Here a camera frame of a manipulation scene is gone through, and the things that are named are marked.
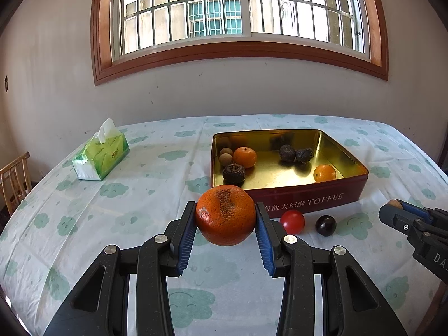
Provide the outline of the brown longan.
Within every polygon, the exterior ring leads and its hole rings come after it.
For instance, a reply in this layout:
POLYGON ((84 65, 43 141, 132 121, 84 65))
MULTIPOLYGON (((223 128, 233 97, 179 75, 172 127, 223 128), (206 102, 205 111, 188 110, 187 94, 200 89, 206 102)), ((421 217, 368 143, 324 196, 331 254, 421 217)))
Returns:
POLYGON ((223 153, 218 158, 221 166, 226 167, 233 163, 233 156, 229 153, 223 153))
POLYGON ((233 155, 233 151, 230 148, 223 148, 222 150, 220 150, 220 155, 223 154, 233 155))
POLYGON ((397 199, 391 199, 387 204, 390 206, 394 206, 397 209, 403 209, 402 203, 397 199))

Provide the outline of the dark purple plum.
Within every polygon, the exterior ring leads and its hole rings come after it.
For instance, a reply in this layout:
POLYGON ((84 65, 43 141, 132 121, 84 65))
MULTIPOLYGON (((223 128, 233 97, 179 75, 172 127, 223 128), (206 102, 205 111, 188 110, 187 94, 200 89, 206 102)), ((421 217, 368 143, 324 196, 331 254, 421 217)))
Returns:
POLYGON ((315 223, 315 230, 318 234, 324 237, 332 236, 336 231, 336 219, 329 215, 322 215, 315 223))

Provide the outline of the red cherry tomato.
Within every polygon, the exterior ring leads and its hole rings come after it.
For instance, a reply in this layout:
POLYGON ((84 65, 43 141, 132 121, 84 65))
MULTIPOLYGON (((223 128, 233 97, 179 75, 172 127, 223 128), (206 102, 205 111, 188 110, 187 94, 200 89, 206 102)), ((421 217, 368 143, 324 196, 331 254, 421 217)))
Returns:
POLYGON ((298 210, 291 209, 282 214, 279 222, 288 234, 299 234, 304 230, 305 217, 298 210))

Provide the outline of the dark wrinkled passion fruit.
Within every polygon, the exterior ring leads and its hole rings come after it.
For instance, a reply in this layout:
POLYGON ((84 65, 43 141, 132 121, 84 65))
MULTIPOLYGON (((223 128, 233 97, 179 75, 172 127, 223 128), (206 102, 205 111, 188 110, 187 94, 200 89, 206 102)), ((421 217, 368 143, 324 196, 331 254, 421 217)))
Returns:
POLYGON ((314 158, 314 150, 312 148, 296 150, 295 158, 297 163, 305 164, 314 158))

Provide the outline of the large orange mandarin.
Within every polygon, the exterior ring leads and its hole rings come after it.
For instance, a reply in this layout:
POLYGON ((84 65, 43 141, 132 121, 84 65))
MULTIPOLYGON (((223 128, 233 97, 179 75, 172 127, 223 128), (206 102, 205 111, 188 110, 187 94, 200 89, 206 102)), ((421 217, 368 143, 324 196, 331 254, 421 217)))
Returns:
POLYGON ((255 224, 254 200, 238 186, 216 186, 197 201, 196 225, 212 244, 240 244, 250 236, 255 224))

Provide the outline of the bright orange in tin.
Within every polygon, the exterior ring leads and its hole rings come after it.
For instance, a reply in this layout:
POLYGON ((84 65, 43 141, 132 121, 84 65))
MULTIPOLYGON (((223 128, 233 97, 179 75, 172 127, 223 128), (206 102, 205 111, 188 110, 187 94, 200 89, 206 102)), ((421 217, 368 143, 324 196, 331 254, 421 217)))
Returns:
POLYGON ((336 179, 336 169, 328 164, 318 165, 313 173, 314 181, 316 183, 322 183, 326 181, 333 181, 336 179))

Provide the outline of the red gold toffee tin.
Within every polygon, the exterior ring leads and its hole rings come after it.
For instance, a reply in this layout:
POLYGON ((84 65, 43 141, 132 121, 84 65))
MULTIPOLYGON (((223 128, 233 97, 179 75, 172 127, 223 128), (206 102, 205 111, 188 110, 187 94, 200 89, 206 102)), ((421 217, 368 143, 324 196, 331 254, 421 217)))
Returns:
POLYGON ((318 129, 277 129, 222 132, 213 135, 210 186, 223 183, 220 150, 246 146, 257 153, 257 163, 245 170, 245 190, 254 202, 262 202, 272 218, 289 209, 302 213, 342 206, 359 199, 369 171, 352 153, 318 129), (289 144, 295 149, 312 148, 314 158, 305 164, 280 160, 279 149, 289 144), (336 169, 336 179, 316 183, 314 170, 328 164, 336 169))

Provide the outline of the dark passion fruit back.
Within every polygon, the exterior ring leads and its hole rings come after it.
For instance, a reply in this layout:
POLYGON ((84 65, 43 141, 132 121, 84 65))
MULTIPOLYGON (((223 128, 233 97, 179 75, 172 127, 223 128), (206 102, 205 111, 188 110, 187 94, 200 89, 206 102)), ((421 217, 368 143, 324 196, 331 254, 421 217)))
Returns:
POLYGON ((296 159, 296 151, 291 145, 282 145, 279 149, 280 160, 287 164, 293 164, 296 159))

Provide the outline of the wooden chair left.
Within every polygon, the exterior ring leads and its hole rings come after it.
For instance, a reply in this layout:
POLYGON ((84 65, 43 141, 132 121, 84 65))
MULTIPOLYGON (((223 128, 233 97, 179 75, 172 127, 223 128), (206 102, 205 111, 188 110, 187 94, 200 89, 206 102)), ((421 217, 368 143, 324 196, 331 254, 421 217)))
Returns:
POLYGON ((20 155, 1 169, 1 195, 9 216, 25 200, 33 189, 27 161, 30 153, 20 155))

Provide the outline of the green tissue pack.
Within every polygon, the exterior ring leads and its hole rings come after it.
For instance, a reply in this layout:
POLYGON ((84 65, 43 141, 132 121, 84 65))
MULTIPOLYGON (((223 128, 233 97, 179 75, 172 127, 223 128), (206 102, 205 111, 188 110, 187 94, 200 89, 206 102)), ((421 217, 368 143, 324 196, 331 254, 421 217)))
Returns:
POLYGON ((71 160, 81 181, 102 181, 130 149, 125 135, 108 118, 71 160))

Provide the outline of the small mandarin in tin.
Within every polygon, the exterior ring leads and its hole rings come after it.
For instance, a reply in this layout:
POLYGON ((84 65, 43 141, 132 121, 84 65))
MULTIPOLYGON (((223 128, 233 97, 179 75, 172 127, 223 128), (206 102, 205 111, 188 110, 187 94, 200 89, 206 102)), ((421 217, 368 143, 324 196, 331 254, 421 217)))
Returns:
POLYGON ((257 163, 257 153, 250 147, 242 146, 234 151, 233 161, 243 168, 252 168, 257 163))

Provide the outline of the dark passion fruit front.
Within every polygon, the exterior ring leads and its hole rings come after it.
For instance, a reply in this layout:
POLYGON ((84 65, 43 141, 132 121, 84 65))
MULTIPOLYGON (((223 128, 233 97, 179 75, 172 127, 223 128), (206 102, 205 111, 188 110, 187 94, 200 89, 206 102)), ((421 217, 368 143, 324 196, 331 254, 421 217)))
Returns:
POLYGON ((245 181, 245 171, 242 165, 232 163, 223 169, 223 183, 242 186, 245 181))

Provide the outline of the wooden framed barred window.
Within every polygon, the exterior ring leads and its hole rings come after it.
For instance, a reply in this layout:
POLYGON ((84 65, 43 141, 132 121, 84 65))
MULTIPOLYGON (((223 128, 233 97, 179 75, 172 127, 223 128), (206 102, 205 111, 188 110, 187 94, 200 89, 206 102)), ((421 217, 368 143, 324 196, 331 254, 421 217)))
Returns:
POLYGON ((381 0, 92 0, 94 83, 204 59, 279 58, 386 80, 381 0))

